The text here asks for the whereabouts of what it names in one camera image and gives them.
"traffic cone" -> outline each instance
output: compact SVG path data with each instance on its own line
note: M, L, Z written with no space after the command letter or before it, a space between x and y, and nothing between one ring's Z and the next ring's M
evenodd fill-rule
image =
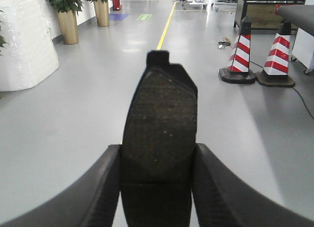
M291 23L282 22L270 49L262 72L257 72L258 82L264 86L293 87L295 85L288 76L288 60L290 48Z
M235 39L229 65L219 69L221 79L228 83L248 84L255 82L255 75L250 70L251 19L241 20L239 35Z

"gold plant pot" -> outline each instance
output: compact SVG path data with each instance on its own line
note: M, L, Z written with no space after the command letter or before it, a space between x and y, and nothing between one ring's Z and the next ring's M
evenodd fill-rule
M109 26L109 9L108 2L101 0L94 1L96 20L98 26Z
M77 17L74 10L69 12L58 12L58 21L60 25L63 42L65 44L76 44L79 42Z

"red fire extinguisher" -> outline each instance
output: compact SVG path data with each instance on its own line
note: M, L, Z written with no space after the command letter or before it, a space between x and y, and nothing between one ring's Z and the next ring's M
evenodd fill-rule
M122 9L122 5L120 3L120 0L112 0L112 4L113 4L113 10L121 10Z

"yellow floor line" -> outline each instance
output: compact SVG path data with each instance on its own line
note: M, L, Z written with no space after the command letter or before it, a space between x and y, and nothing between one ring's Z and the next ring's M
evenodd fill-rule
M163 43L163 40L165 39L165 36L166 36L166 33L168 31L168 27L169 27L169 24L170 24L170 21L171 21L171 18L172 18L172 15L173 15L173 12L175 11L175 8L176 8L176 5L177 5L177 2L175 2L173 4L173 7L171 9L171 12L170 12L170 15L169 15L169 18L168 18L168 21L166 23L166 26L162 32L162 35L161 35L161 38L160 38L160 41L159 41L159 44L157 46L157 50L160 50L161 49L161 46L162 46L162 43Z

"wheel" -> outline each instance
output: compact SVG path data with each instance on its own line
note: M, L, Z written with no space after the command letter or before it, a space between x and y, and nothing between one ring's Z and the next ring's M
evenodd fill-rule
M313 72L313 69L306 69L303 71L306 76L310 75L311 72Z

